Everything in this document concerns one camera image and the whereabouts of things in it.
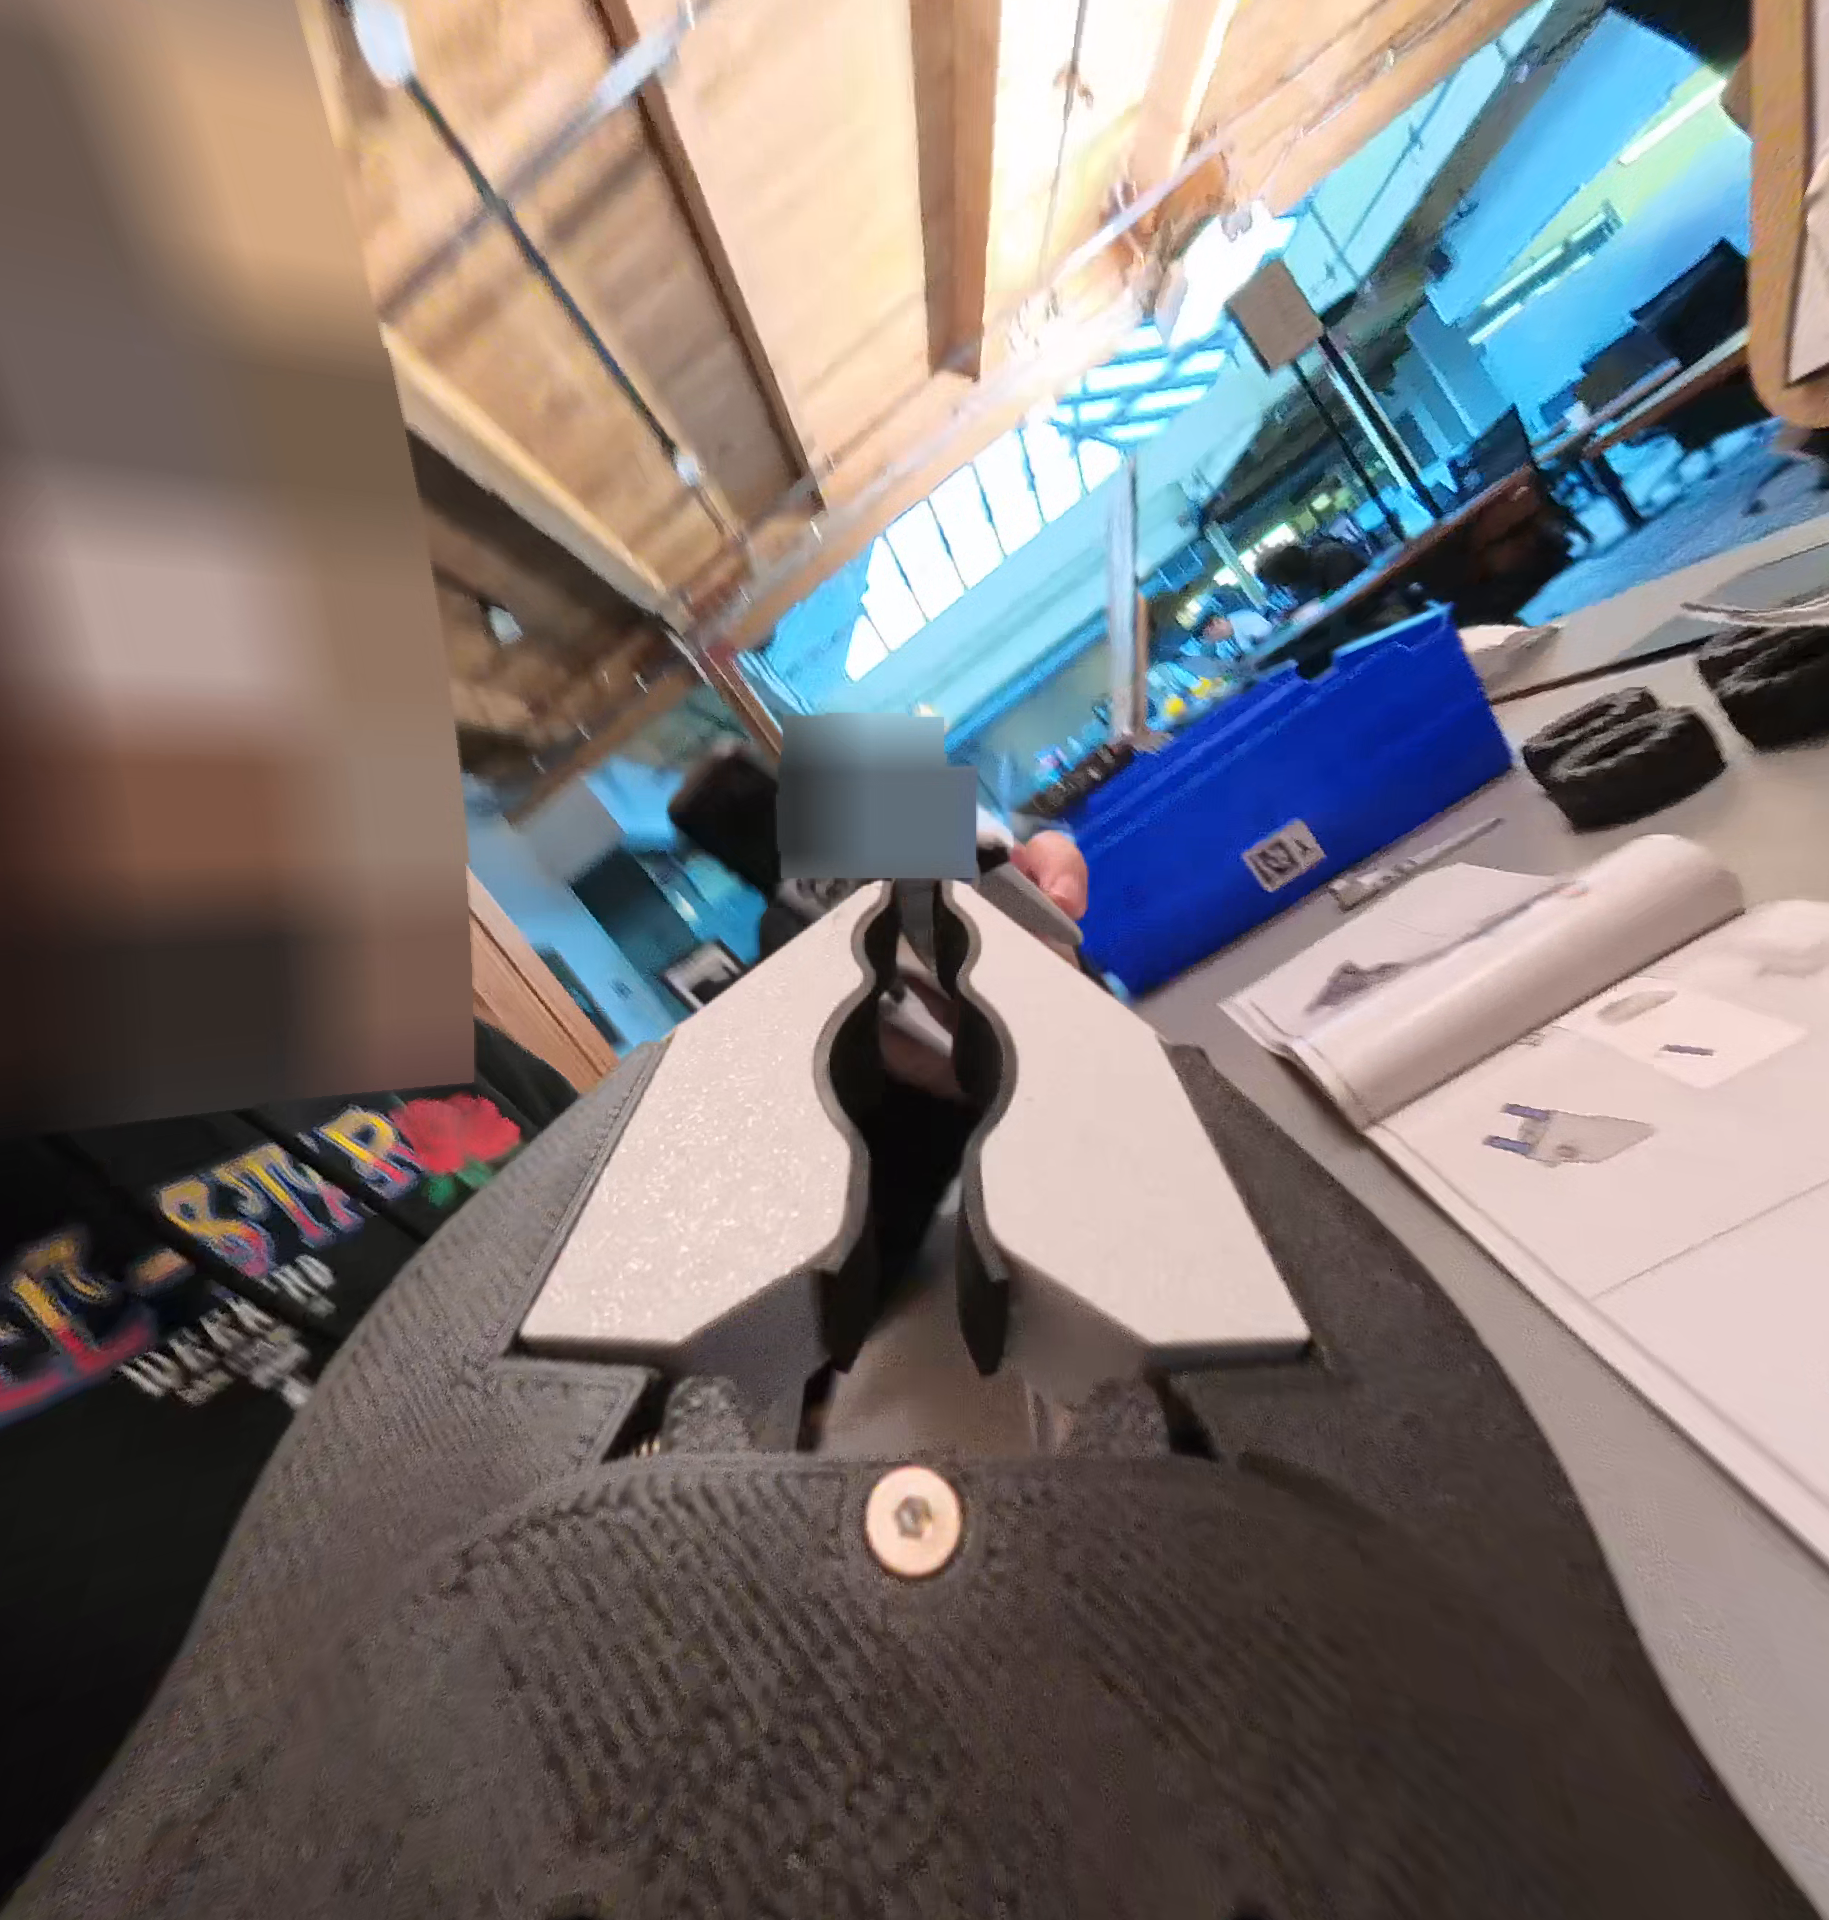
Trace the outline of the black toy tire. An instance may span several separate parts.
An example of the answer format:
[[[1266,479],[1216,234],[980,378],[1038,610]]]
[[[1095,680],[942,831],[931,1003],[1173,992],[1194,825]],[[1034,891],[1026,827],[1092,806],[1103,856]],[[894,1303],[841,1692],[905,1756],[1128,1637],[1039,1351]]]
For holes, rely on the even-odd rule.
[[[1829,624],[1715,635],[1698,648],[1697,673],[1754,750],[1829,734]]]
[[[1577,832],[1623,827],[1694,796],[1727,770],[1711,721],[1631,685],[1520,741],[1524,770]]]

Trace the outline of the grey desk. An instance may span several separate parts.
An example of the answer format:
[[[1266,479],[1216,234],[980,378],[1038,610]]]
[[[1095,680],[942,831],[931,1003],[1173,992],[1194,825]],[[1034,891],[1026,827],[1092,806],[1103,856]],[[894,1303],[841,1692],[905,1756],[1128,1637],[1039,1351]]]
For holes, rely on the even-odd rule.
[[[1752,900],[1829,900],[1829,736],[1754,759],[1686,655],[1636,660],[1637,645],[1683,603],[1722,596],[1744,573],[1777,566],[1789,592],[1819,579],[1825,564],[1811,553],[1821,546],[1829,546],[1829,513],[1575,614],[1545,660],[1495,685],[1505,731],[1527,736],[1575,703],[1637,680],[1665,700],[1702,705],[1732,756],[1729,773],[1654,827],[1707,843]],[[1141,1010],[1166,1039],[1210,1052],[1469,1314],[1563,1462],[1691,1733],[1829,1916],[1829,1566],[1220,1010],[1337,918],[1329,900],[1305,900],[1149,995]]]

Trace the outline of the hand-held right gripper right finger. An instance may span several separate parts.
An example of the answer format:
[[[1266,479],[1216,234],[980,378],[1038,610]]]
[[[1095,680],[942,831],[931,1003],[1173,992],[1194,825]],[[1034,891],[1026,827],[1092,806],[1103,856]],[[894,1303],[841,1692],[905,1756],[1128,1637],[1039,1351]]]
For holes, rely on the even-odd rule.
[[[956,1310],[984,1374],[1297,1360],[1310,1321],[1160,1039],[964,882],[935,889],[960,1163]]]

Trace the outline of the black toy set box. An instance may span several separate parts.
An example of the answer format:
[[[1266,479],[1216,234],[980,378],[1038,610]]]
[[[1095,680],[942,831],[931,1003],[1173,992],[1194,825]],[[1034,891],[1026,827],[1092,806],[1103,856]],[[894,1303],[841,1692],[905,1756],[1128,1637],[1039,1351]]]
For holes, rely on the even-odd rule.
[[[1773,417],[1829,429],[1829,364],[1794,378],[1791,339],[1804,275],[1804,181],[1816,154],[1814,7],[1752,2],[1744,122],[1752,138],[1747,367]]]

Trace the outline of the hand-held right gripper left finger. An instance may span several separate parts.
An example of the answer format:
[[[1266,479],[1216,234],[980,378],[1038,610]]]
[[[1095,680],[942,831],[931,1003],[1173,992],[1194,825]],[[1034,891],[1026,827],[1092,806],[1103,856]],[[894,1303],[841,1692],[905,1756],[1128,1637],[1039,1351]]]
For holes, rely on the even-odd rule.
[[[898,939],[894,882],[862,882],[674,1030],[556,1242],[527,1351],[853,1363],[880,1305],[867,1121]]]

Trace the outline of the blue plastic bin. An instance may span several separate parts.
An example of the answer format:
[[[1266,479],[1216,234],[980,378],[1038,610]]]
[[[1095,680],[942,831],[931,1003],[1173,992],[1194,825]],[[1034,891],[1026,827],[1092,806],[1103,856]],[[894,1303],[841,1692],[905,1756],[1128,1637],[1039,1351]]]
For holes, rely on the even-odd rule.
[[[1509,767],[1449,604],[1277,668],[1070,807],[1085,949],[1152,995]]]

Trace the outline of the hanging grey panel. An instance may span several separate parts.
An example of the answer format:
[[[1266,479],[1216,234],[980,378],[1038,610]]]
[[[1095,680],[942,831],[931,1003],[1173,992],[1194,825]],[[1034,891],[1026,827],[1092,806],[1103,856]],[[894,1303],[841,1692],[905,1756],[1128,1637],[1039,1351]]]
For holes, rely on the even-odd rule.
[[[1292,370],[1326,336],[1320,310],[1283,254],[1253,267],[1224,303],[1224,313],[1269,374]]]

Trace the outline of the black printed shirt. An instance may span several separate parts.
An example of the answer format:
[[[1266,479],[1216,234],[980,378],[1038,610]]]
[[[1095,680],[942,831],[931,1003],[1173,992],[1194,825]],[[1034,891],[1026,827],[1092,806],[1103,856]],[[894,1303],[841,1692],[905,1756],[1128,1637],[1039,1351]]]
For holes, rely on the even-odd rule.
[[[463,1084],[0,1138],[0,1906],[331,1356],[577,1096],[479,1020]]]

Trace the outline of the open instruction booklet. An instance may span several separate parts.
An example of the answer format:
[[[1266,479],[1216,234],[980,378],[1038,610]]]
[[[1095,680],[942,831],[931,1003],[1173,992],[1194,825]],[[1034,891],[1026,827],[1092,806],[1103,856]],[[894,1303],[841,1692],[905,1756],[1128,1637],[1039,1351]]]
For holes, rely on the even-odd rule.
[[[1829,903],[1454,863],[1220,1007],[1829,1564]]]

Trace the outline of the white upright post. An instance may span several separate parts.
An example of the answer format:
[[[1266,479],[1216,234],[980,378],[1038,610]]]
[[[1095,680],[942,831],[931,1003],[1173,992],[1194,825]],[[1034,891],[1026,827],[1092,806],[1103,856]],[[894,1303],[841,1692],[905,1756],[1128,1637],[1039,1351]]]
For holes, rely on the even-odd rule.
[[[1141,595],[1141,467],[1127,454],[1110,482],[1103,550],[1103,620],[1110,639],[1110,743],[1142,750],[1146,734],[1146,609]]]

